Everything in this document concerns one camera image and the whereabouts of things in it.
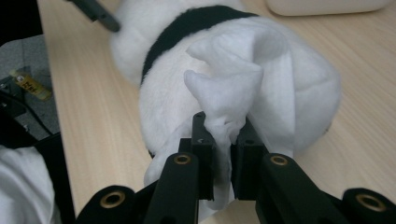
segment stuffed animal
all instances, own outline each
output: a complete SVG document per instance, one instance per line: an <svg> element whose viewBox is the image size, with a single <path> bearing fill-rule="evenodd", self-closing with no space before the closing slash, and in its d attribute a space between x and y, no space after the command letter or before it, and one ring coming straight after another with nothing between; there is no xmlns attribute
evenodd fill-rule
<svg viewBox="0 0 396 224"><path fill-rule="evenodd" d="M215 201L232 199L230 145L250 119L269 151L290 157L329 127L341 99L340 76L318 52L278 22L246 13L236 0L123 0L110 47L120 72L140 85L141 132L154 158L145 184L191 137L206 114L216 146Z"/></svg>

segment black mount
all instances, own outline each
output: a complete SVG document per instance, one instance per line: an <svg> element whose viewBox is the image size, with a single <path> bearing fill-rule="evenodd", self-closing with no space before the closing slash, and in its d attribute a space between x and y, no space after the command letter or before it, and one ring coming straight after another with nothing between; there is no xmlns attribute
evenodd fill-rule
<svg viewBox="0 0 396 224"><path fill-rule="evenodd" d="M192 137L181 139L157 182L135 193L122 186L97 192L76 223L197 223L198 200L213 200L215 141L193 118ZM348 189L339 200L312 182L285 155L269 153L247 119L232 152L235 198L256 201L260 223L396 223L396 205L368 189Z"/></svg>
<svg viewBox="0 0 396 224"><path fill-rule="evenodd" d="M120 24L96 0L66 0L73 2L91 21L99 21L108 31L118 32Z"/></svg>

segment black collar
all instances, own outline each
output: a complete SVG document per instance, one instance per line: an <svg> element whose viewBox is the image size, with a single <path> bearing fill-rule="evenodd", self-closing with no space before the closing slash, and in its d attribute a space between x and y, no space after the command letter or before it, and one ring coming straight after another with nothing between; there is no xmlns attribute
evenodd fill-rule
<svg viewBox="0 0 396 224"><path fill-rule="evenodd" d="M180 14L151 46L145 60L142 83L155 60L165 51L174 47L184 37L219 24L224 21L257 16L225 6L191 8Z"/></svg>

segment yellow label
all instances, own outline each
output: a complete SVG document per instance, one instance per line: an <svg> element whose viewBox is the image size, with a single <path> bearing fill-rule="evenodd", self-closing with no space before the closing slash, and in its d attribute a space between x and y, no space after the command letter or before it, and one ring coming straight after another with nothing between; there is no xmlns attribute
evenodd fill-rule
<svg viewBox="0 0 396 224"><path fill-rule="evenodd" d="M35 95L40 100L47 100L51 96L51 92L44 88L40 83L36 82L30 76L26 76L22 81L18 81L17 84Z"/></svg>

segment wooden table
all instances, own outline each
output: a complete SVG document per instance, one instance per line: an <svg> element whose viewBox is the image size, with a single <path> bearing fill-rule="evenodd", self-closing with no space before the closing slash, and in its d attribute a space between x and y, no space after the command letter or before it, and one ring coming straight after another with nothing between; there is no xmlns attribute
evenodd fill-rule
<svg viewBox="0 0 396 224"><path fill-rule="evenodd" d="M100 1L114 12L119 1ZM332 127L296 157L324 191L364 187L396 203L396 2L369 13L281 17L263 0L247 8L298 33L341 73ZM119 73L109 32L71 3L38 0L76 212L99 189L143 188L149 165L138 88ZM258 223L253 202L234 202L205 223Z"/></svg>

